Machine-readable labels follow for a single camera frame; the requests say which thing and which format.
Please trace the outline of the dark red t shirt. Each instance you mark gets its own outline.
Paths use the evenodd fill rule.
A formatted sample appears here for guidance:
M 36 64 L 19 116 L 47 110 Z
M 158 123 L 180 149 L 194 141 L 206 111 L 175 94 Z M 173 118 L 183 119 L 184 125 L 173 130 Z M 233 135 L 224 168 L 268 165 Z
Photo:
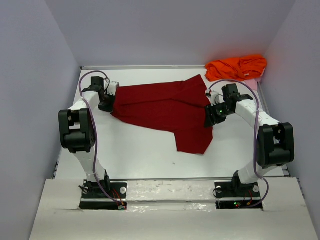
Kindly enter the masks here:
M 118 120 L 174 134 L 176 149 L 203 155 L 213 140 L 205 127 L 207 87 L 200 75 L 188 80 L 121 86 L 116 91 L 112 116 Z

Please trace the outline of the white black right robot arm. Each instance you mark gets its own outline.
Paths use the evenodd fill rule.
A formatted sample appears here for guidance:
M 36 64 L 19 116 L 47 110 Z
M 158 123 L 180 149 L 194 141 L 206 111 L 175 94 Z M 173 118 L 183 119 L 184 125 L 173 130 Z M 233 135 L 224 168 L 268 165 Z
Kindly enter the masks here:
M 237 82 L 222 87 L 222 93 L 208 89 L 210 103 L 205 106 L 206 128 L 223 123 L 227 116 L 238 115 L 253 129 L 253 160 L 236 171 L 231 182 L 220 185 L 219 198 L 224 193 L 241 195 L 257 186 L 257 181 L 269 171 L 294 161 L 294 128 L 269 116 L 260 108 L 254 92 L 241 94 Z

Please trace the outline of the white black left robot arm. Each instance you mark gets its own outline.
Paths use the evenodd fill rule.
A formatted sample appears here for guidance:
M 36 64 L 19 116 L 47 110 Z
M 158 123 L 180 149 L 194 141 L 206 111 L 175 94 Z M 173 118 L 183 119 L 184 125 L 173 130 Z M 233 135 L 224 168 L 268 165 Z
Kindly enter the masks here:
M 111 190 L 107 170 L 98 160 L 98 131 L 93 110 L 112 112 L 119 86 L 108 77 L 93 76 L 86 88 L 82 88 L 80 81 L 80 99 L 58 113 L 61 146 L 80 162 L 86 174 L 86 186 L 82 188 L 85 193 L 107 193 Z

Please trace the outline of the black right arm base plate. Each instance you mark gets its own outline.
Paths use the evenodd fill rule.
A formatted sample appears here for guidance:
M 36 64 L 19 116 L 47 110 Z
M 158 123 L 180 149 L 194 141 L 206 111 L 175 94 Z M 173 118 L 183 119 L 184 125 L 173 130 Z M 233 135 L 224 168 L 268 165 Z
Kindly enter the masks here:
M 236 189 L 231 181 L 218 181 L 214 183 L 212 194 L 217 210 L 263 209 L 257 182 Z

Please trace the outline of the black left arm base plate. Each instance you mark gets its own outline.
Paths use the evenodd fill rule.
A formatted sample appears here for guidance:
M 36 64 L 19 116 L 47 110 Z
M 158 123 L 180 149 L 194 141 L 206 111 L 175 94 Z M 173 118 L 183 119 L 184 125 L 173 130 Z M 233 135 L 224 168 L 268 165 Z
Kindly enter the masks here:
M 79 208 L 81 210 L 110 210 L 124 211 L 127 209 L 128 183 L 123 181 L 111 181 L 110 191 L 101 191 L 96 184 L 89 188 L 89 183 L 84 181 L 78 186 L 81 189 Z

